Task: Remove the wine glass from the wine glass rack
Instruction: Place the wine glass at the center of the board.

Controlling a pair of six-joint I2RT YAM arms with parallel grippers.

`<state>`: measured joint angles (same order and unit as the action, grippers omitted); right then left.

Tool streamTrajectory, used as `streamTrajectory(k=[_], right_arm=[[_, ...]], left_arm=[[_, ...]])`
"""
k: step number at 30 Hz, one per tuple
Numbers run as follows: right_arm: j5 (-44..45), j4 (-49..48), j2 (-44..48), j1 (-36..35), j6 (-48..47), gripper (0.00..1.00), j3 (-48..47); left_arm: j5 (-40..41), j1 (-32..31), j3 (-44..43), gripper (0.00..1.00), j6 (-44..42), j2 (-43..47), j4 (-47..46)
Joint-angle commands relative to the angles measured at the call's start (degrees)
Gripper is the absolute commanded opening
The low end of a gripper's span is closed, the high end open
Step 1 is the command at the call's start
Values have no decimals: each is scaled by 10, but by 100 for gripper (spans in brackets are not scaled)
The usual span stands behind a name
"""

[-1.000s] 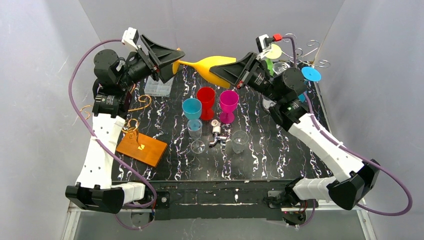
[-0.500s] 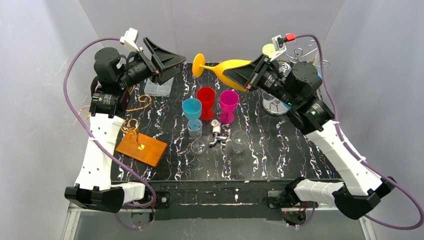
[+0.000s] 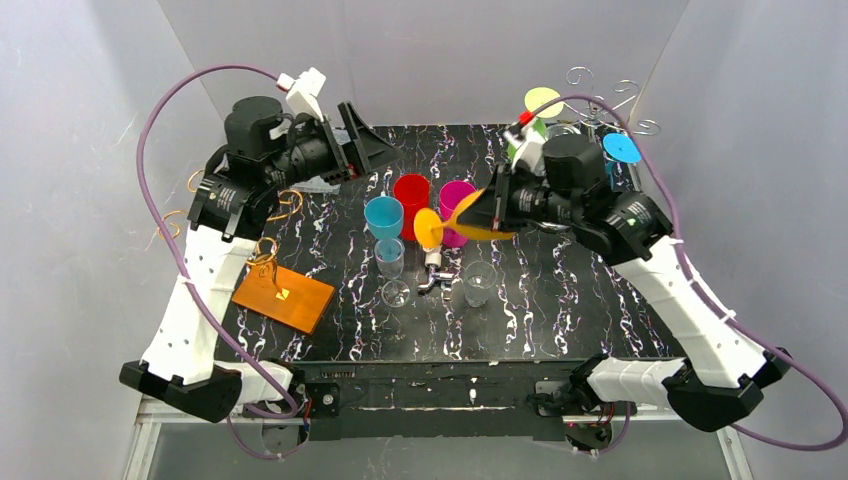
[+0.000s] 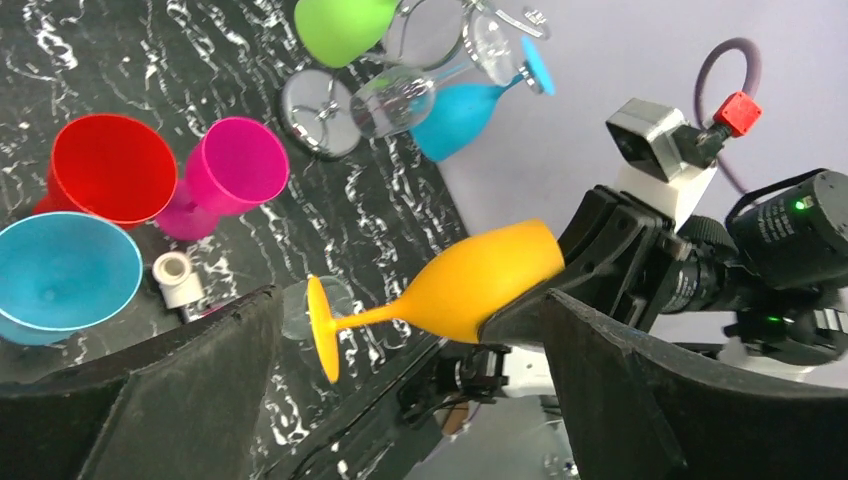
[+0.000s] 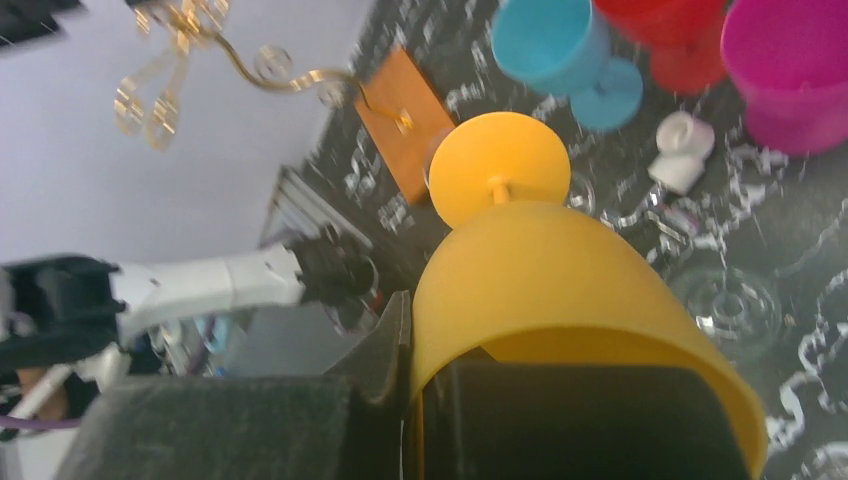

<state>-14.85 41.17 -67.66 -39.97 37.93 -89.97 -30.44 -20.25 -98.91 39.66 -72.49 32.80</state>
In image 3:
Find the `pink wine glass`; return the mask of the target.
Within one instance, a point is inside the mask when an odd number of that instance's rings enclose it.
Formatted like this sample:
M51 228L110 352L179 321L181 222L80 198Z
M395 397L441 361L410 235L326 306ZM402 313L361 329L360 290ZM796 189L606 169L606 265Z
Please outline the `pink wine glass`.
M453 180L445 184L439 192L439 212L444 220L448 220L454 213L456 207L467 196L473 194L476 188L467 181ZM459 248L467 243L468 239L455 230L446 228L444 230L442 245L446 248Z

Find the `red wine glass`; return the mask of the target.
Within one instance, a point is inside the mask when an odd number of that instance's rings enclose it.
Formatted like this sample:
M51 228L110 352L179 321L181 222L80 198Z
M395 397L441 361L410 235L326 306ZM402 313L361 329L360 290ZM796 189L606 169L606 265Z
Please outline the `red wine glass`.
M403 208L401 238L414 241L414 219L419 210L430 206L431 184L420 174L405 174L398 178L393 187L394 198Z

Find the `orange yellow wine glass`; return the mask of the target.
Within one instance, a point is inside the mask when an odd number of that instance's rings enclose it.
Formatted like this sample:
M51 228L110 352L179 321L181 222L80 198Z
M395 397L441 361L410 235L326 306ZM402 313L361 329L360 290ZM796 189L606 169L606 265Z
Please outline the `orange yellow wine glass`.
M460 224L458 222L461 213L464 213L481 195L483 190L477 190L465 197L455 208L447 220L442 220L435 210L423 208L419 210L413 221L413 233L417 243L425 248L432 249L442 245L444 233L451 229L473 241L500 241L510 240L515 236L514 232L499 232L482 227Z

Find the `light blue wine glass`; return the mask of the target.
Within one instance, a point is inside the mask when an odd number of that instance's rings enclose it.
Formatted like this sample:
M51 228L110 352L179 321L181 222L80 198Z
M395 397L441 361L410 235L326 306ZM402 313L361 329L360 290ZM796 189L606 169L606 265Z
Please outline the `light blue wine glass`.
M402 254L399 240L404 222L401 203L391 196L369 200L364 209L369 232L376 238L375 256L384 262L395 262Z

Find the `clear wine glass gold rack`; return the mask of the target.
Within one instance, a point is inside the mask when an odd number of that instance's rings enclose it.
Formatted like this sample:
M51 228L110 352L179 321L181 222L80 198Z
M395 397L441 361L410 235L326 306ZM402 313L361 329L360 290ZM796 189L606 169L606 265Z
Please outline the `clear wine glass gold rack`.
M378 270L385 279L381 287L382 300L392 308L405 306L411 296L411 290L402 279L404 244L398 238L380 239L375 244L374 253Z

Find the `blue wine glass silver rack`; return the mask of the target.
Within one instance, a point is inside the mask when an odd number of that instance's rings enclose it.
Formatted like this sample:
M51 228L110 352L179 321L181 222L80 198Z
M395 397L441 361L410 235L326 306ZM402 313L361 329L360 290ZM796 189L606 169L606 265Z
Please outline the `blue wine glass silver rack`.
M601 141L604 158L606 160L605 171L609 178L613 178L615 164L636 164L642 160L642 154L633 140L622 133L608 133Z

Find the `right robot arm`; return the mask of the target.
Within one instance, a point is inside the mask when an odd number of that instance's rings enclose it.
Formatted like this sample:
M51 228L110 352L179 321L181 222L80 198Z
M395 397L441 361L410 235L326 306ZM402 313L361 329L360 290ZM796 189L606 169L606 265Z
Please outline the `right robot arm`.
M575 369L553 407L592 410L605 403L651 404L713 432L749 416L787 363L719 318L694 288L694 271L676 254L673 227L656 203L610 186L602 147L582 135L543 143L542 175L524 161L500 166L466 198L451 226L471 239L510 237L531 224L571 229L653 308L684 354L621 360L599 354Z

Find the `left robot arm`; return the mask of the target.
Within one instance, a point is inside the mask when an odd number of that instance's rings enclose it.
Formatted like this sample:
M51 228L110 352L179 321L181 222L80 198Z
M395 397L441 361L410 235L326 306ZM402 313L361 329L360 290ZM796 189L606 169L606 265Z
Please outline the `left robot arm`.
M272 97L233 105L226 141L207 161L188 212L179 276L163 319L142 356L122 366L122 384L212 423L237 406L289 397L290 368L276 361L219 362L215 348L279 193L315 177L333 185L365 177L401 158L350 103L338 110L346 142L336 139L327 119L288 113Z

